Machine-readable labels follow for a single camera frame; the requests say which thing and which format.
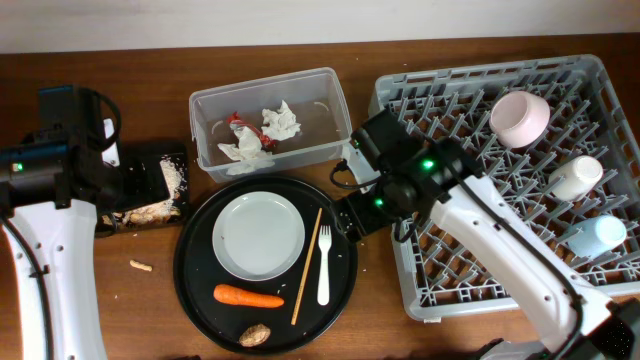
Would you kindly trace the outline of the rice and peanut shells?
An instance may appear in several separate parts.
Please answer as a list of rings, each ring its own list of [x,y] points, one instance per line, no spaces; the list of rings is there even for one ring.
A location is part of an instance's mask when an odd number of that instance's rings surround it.
[[[98,220],[101,230],[113,232],[176,224],[182,221],[189,210],[188,169],[184,157],[179,154],[163,155],[157,161],[164,178],[167,194],[159,202],[139,208],[102,215]]]

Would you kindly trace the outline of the white plastic fork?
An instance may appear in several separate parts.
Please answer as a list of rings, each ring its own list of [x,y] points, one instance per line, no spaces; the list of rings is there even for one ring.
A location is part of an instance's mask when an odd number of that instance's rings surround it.
[[[320,269],[317,289],[317,302],[321,306],[326,306],[330,298],[330,281],[329,281],[329,251],[332,246],[332,233],[329,225],[320,226],[320,234],[318,237],[318,246],[320,250]]]

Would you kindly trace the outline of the grey plate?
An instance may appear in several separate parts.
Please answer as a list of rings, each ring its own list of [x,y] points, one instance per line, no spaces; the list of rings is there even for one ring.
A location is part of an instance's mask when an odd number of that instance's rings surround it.
[[[240,195],[219,213],[212,247],[220,265],[236,278],[260,282],[289,270],[304,247],[306,229],[298,209],[266,191]]]

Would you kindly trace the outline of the white tissue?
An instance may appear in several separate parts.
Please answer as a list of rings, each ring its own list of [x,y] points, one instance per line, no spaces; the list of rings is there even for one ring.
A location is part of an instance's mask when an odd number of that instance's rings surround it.
[[[263,109],[262,116],[262,133],[271,140],[284,141],[301,131],[301,124],[297,122],[296,115],[284,100],[276,111]]]
[[[249,174],[275,165],[275,162],[270,159],[272,153],[262,148],[259,136],[252,130],[243,127],[235,130],[234,134],[238,139],[237,144],[217,144],[229,159],[236,162],[236,165],[227,170],[227,175]]]

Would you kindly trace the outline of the red snack wrapper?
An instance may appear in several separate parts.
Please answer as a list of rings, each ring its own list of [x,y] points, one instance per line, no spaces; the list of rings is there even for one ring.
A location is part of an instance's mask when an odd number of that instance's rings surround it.
[[[253,132],[258,139],[264,149],[271,150],[277,145],[277,141],[271,139],[267,135],[265,135],[262,131],[258,130],[255,126],[250,123],[244,121],[237,112],[234,112],[231,116],[229,116],[226,120],[226,123],[229,125],[232,131],[243,130],[248,128],[251,132]]]

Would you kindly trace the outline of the orange carrot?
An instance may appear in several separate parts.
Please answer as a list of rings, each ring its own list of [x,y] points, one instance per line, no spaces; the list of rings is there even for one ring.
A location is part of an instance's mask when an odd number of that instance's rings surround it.
[[[255,293],[227,284],[217,285],[213,297],[220,303],[233,306],[273,309],[284,305],[284,300],[278,296]]]

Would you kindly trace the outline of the brown walnut shell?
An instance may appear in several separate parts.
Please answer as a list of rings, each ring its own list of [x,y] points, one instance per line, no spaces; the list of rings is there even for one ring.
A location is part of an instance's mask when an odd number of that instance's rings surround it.
[[[271,335],[271,329],[264,324],[249,327],[239,338],[238,343],[245,348],[265,343]]]

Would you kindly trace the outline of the pink bowl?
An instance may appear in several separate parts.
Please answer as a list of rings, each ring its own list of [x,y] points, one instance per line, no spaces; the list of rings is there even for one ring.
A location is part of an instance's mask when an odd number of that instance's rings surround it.
[[[515,91],[501,97],[492,107],[489,126],[507,148],[533,143],[549,124],[551,109],[540,96]]]

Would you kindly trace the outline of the white cup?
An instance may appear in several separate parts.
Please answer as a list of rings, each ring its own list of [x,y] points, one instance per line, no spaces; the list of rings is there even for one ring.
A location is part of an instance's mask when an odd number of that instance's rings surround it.
[[[604,175],[602,164],[594,157],[581,155],[563,164],[549,176],[551,193],[562,201],[576,201],[591,191]]]

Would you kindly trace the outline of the light blue cup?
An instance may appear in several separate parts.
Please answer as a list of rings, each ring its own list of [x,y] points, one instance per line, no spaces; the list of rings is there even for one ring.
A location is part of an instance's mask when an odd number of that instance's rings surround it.
[[[574,224],[569,249],[578,257],[596,258],[621,245],[627,237],[625,224],[615,216],[600,215]]]

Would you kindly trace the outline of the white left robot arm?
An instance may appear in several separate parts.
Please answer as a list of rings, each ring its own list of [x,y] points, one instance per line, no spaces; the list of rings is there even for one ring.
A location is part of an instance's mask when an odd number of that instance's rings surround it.
[[[63,141],[1,152],[1,229],[14,257],[23,356],[103,359],[94,274],[102,215],[169,199],[172,146],[98,151]]]

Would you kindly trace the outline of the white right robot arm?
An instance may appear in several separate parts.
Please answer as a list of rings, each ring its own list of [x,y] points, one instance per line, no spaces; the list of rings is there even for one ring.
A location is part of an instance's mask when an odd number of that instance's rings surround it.
[[[482,359],[636,359],[639,302],[615,303],[562,261],[508,206],[459,144],[356,140],[380,177],[343,198],[360,239],[411,215],[462,244],[534,326],[536,342],[498,339]]]

